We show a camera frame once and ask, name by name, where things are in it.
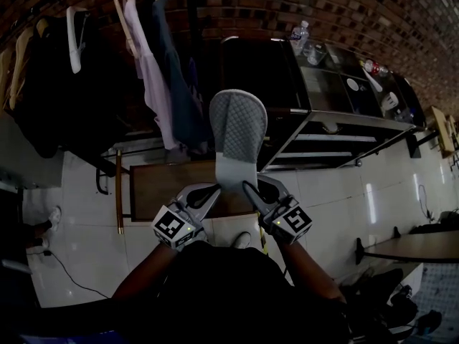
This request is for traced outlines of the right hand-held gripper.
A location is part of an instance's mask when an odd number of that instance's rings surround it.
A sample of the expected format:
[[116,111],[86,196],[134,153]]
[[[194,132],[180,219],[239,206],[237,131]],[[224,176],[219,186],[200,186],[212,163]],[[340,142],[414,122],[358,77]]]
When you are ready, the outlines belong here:
[[311,218],[281,181],[258,176],[257,186],[243,181],[242,188],[254,208],[265,215],[261,216],[260,225],[273,238],[293,244],[312,227]]

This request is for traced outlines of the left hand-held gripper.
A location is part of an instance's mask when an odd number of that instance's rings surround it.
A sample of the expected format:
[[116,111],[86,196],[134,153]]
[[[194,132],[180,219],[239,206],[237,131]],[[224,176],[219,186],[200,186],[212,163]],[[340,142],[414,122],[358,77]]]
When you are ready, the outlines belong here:
[[160,242],[176,251],[195,241],[208,242],[202,221],[221,194],[218,183],[185,186],[168,205],[163,205],[151,223]]

